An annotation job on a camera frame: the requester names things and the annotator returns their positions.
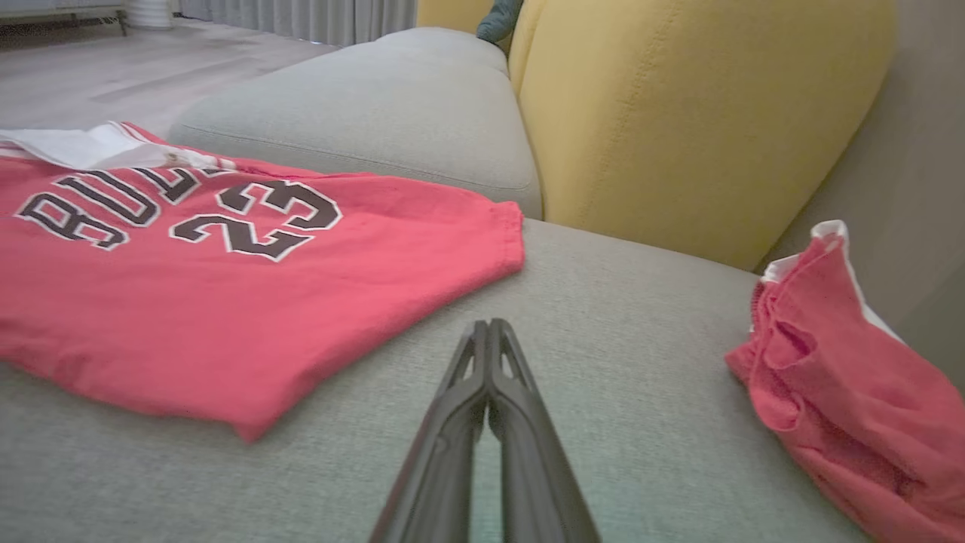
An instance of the folded clothing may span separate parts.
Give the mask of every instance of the folded clothing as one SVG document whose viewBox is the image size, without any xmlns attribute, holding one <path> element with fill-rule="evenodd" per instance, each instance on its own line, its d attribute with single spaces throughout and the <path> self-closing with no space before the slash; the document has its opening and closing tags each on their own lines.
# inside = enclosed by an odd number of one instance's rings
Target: folded clothing
<svg viewBox="0 0 965 543">
<path fill-rule="evenodd" d="M 84 396 L 253 441 L 322 380 L 523 266 L 512 202 L 110 127 L 98 140 L 126 140 L 126 166 L 100 148 L 110 168 L 71 168 L 91 154 L 56 146 L 83 134 L 0 134 L 0 359 Z"/>
<path fill-rule="evenodd" d="M 881 541 L 965 542 L 965 405 L 868 308 L 841 221 L 772 263 L 750 340 L 726 357 L 761 421 Z"/>
</svg>

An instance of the gray curtain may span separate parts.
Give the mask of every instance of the gray curtain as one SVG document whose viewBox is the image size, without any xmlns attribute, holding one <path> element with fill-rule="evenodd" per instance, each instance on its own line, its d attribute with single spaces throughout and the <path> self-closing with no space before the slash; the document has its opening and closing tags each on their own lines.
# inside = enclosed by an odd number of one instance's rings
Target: gray curtain
<svg viewBox="0 0 965 543">
<path fill-rule="evenodd" d="M 205 0 L 205 4 L 210 20 L 217 23 L 330 45 L 371 42 L 411 28 L 416 20 L 416 0 Z"/>
</svg>

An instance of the floor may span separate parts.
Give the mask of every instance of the floor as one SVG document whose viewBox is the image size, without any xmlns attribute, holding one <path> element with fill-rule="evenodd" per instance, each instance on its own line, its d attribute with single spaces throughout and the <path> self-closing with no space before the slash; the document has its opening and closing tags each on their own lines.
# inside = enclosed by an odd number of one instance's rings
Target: floor
<svg viewBox="0 0 965 543">
<path fill-rule="evenodd" d="M 130 121 L 164 137 L 195 101 L 336 47 L 192 19 L 171 31 L 117 24 L 0 35 L 0 128 Z"/>
</svg>

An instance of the gray couch cushion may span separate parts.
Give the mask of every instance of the gray couch cushion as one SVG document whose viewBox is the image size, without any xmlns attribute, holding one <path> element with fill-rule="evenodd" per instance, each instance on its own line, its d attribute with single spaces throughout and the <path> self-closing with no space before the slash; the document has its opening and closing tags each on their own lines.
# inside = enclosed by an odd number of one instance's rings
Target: gray couch cushion
<svg viewBox="0 0 965 543">
<path fill-rule="evenodd" d="M 169 139 L 325 173 L 461 186 L 542 216 L 506 58 L 455 30 L 406 30 L 238 84 L 191 107 Z"/>
<path fill-rule="evenodd" d="M 722 357 L 754 277 L 538 221 L 526 269 L 324 382 L 265 438 L 72 397 L 0 364 L 10 541 L 366 541 L 455 343 L 516 329 L 607 542 L 864 537 L 758 422 Z M 498 442 L 476 459 L 473 541 L 501 541 Z"/>
</svg>

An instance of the back cushion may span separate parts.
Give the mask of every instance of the back cushion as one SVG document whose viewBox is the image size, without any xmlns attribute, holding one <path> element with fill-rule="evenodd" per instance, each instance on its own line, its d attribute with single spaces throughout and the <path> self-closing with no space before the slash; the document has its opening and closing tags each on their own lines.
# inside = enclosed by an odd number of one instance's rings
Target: back cushion
<svg viewBox="0 0 965 543">
<path fill-rule="evenodd" d="M 545 219 L 743 269 L 841 155 L 895 34 L 891 0 L 523 9 L 510 74 Z"/>
<path fill-rule="evenodd" d="M 523 74 L 526 72 L 526 60 L 533 45 L 533 36 L 537 32 L 539 16 L 549 0 L 526 0 L 523 9 L 516 20 L 516 29 L 512 33 L 512 48 L 510 49 L 510 80 L 512 88 L 519 94 L 523 86 Z"/>
</svg>

